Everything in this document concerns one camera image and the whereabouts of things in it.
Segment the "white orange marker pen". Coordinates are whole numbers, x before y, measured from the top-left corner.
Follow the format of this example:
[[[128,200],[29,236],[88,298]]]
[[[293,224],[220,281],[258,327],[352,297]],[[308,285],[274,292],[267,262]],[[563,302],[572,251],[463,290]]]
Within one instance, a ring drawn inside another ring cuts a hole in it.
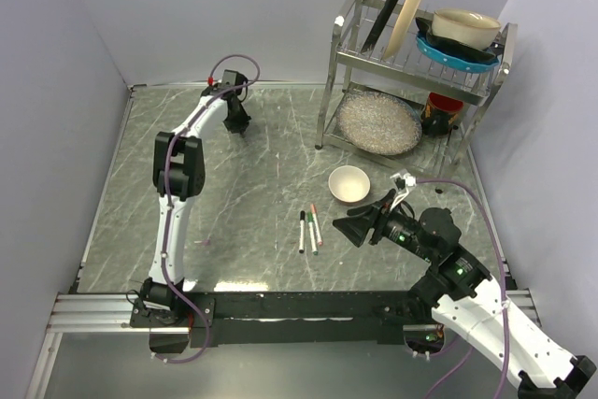
[[[315,204],[312,203],[310,205],[310,211],[311,211],[313,222],[314,222],[315,235],[316,235],[317,244],[319,246],[322,246],[323,245],[323,239],[322,239],[321,229],[320,229],[320,223],[319,223],[319,219],[318,219],[318,212],[317,212],[317,208],[316,208]]]

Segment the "white green marker pen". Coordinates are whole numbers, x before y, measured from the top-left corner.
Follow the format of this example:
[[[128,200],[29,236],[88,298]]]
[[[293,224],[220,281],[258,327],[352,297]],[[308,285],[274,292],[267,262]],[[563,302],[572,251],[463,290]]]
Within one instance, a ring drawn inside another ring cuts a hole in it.
[[[319,254],[319,244],[318,244],[318,239],[317,239],[316,226],[315,226],[313,214],[311,212],[307,213],[307,225],[308,225],[308,231],[309,231],[311,253],[314,256],[317,256]]]

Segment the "white black marker pen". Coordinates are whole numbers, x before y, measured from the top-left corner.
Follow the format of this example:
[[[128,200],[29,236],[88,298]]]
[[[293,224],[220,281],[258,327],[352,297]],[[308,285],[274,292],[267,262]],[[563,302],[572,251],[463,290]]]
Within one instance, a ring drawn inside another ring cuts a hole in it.
[[[305,253],[306,250],[306,212],[300,211],[300,235],[299,235],[299,247],[298,251],[300,254]]]

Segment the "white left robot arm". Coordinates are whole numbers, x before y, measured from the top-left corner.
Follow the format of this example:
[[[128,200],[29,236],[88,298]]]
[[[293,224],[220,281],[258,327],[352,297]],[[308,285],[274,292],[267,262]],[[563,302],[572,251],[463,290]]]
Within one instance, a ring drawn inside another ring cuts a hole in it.
[[[180,298],[183,252],[192,207],[206,180],[203,144],[220,125],[231,134],[247,130],[250,116],[241,96],[248,87],[249,79],[233,70],[226,70],[220,80],[210,78],[183,123],[155,137],[152,182],[158,193],[159,224],[149,277],[140,297],[164,325],[179,323],[186,312]]]

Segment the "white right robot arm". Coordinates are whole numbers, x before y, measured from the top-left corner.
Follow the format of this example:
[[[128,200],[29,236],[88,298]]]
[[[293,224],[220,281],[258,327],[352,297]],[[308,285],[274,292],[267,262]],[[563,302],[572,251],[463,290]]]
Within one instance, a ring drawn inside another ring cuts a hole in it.
[[[502,281],[461,245],[462,232],[446,208],[407,215],[392,202],[394,191],[348,211],[334,228],[354,246],[388,239],[429,267],[410,289],[410,315],[452,330],[501,371],[520,398],[575,398],[596,373],[596,364],[547,336],[507,296]]]

